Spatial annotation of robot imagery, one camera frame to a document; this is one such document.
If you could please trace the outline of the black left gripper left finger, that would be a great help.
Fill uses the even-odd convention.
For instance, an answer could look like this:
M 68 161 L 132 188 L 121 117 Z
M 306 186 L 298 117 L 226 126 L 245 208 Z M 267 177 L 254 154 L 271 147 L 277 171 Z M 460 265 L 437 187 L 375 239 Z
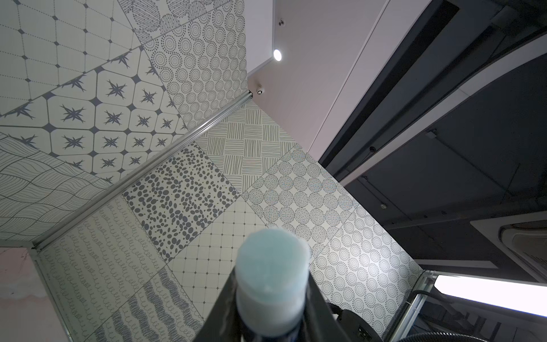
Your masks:
M 232 269 L 209 316 L 195 337 L 195 342 L 239 341 L 239 315 L 236 309 L 236 288 L 235 269 Z

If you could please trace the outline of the white blue glue stick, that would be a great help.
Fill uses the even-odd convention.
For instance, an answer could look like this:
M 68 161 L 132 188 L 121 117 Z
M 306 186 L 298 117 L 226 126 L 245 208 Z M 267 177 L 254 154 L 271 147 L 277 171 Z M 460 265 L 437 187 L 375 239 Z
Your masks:
M 283 229 L 252 233 L 235 264 L 243 341 L 295 341 L 306 304 L 310 249 Z

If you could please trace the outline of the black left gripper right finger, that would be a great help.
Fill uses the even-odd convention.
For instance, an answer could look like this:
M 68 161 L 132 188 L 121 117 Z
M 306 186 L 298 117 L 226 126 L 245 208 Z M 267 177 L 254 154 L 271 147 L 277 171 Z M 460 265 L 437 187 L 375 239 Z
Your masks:
M 301 341 L 349 341 L 347 334 L 334 319 L 330 307 L 309 273 L 306 303 L 301 324 Z

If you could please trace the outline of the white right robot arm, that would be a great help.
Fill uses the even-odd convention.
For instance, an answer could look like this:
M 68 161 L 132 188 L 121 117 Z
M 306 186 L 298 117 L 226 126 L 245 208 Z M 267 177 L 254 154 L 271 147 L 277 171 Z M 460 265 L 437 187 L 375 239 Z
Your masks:
M 340 306 L 328 302 L 329 309 L 336 316 L 336 321 L 351 341 L 382 342 L 377 334 L 364 319 L 351 310 L 342 309 Z

